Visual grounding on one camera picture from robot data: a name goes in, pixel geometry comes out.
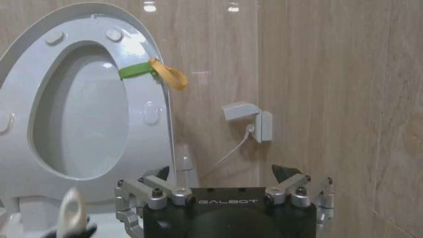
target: yellow strap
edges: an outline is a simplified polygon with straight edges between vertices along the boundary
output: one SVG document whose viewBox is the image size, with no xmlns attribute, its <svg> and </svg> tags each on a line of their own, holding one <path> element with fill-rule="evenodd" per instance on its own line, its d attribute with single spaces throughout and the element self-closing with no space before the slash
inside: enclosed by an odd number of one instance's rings
<svg viewBox="0 0 423 238">
<path fill-rule="evenodd" d="M 179 72 L 178 69 L 166 66 L 156 58 L 151 58 L 148 63 L 167 84 L 178 90 L 183 90 L 188 84 L 188 80 L 182 72 Z"/>
</svg>

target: bathroom wall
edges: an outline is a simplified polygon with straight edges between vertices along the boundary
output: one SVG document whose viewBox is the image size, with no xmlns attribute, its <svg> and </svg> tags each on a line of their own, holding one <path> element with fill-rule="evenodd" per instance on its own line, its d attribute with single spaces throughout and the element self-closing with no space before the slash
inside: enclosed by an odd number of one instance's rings
<svg viewBox="0 0 423 238">
<path fill-rule="evenodd" d="M 259 3 L 261 183 L 271 164 L 335 178 L 327 237 L 423 237 L 423 2 Z"/>
<path fill-rule="evenodd" d="M 0 54 L 36 20 L 76 2 L 83 1 L 0 0 Z M 247 122 L 227 123 L 220 107 L 236 101 L 258 103 L 257 1 L 104 2 L 123 7 L 143 22 L 166 63 L 188 77 L 186 90 L 171 90 L 175 141 L 191 145 L 202 173 L 245 136 Z M 258 178 L 258 148 L 249 143 L 202 182 L 211 186 L 251 186 L 258 185 Z"/>
</svg>

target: white cable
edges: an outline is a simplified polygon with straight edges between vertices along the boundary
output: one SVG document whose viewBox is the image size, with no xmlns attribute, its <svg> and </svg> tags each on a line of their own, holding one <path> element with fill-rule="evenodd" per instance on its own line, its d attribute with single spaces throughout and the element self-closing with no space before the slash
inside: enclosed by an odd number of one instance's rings
<svg viewBox="0 0 423 238">
<path fill-rule="evenodd" d="M 226 159 L 230 157 L 230 155 L 238 150 L 238 148 L 246 143 L 250 133 L 254 132 L 254 125 L 249 124 L 247 128 L 246 128 L 246 135 L 245 135 L 245 139 L 242 140 L 242 142 L 238 144 L 238 146 L 230 151 L 230 153 L 226 154 L 226 156 L 211 166 L 211 168 L 200 175 L 200 177 L 203 178 L 206 175 L 210 174 L 211 171 L 215 170 L 215 168 L 218 167 L 219 164 L 222 164 L 223 161 L 226 161 Z"/>
</svg>

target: metal bracket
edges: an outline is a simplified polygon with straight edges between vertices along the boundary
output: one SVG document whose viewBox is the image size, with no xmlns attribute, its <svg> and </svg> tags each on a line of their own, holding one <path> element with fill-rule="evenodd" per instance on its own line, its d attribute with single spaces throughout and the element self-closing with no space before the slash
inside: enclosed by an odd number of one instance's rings
<svg viewBox="0 0 423 238">
<path fill-rule="evenodd" d="M 275 187 L 266 188 L 267 201 L 283 204 L 291 195 L 291 203 L 297 207 L 309 207 L 314 203 L 318 207 L 318 230 L 323 229 L 326 222 L 334 217 L 335 187 L 331 177 L 311 180 L 310 176 L 297 174 Z"/>
<path fill-rule="evenodd" d="M 286 197 L 295 191 L 295 188 L 303 186 L 310 181 L 310 177 L 302 174 L 291 176 L 275 187 L 266 188 L 266 198 L 271 204 L 283 204 Z"/>
<path fill-rule="evenodd" d="M 142 178 L 142 182 L 151 187 L 160 188 L 175 205 L 188 206 L 192 203 L 194 197 L 190 188 L 175 186 L 170 182 L 159 179 L 156 176 L 147 176 Z"/>
<path fill-rule="evenodd" d="M 175 205 L 188 206 L 194 201 L 190 188 L 182 188 L 156 176 L 147 176 L 139 180 L 120 180 L 115 188 L 116 219 L 124 223 L 126 231 L 132 238 L 143 238 L 144 230 L 139 216 L 143 208 L 158 210 L 167 206 L 167 198 Z"/>
</svg>

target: white object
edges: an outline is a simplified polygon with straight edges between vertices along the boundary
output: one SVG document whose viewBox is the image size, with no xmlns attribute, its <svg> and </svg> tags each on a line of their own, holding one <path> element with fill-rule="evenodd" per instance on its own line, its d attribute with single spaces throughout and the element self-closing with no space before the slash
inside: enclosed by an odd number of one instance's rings
<svg viewBox="0 0 423 238">
<path fill-rule="evenodd" d="M 176 144 L 175 146 L 175 157 L 176 157 L 176 173 L 178 183 L 182 187 L 199 187 L 199 176 L 192 159 L 188 144 Z"/>
<path fill-rule="evenodd" d="M 247 116 L 255 117 L 254 138 L 259 143 L 273 140 L 273 114 L 263 111 L 257 105 L 238 102 L 222 107 L 226 120 L 240 119 Z"/>
<path fill-rule="evenodd" d="M 90 204 L 96 237 L 126 237 L 112 202 L 118 180 L 170 166 L 175 181 L 167 87 L 151 74 L 124 80 L 118 74 L 148 58 L 162 56 L 147 29 L 104 3 L 54 11 L 8 48 L 0 60 L 0 200 L 11 219 L 0 237 L 39 238 L 56 224 L 72 187 Z"/>
<path fill-rule="evenodd" d="M 86 202 L 79 191 L 71 188 L 60 205 L 58 238 L 63 238 L 70 233 L 82 233 L 87 229 L 87 218 Z"/>
</svg>

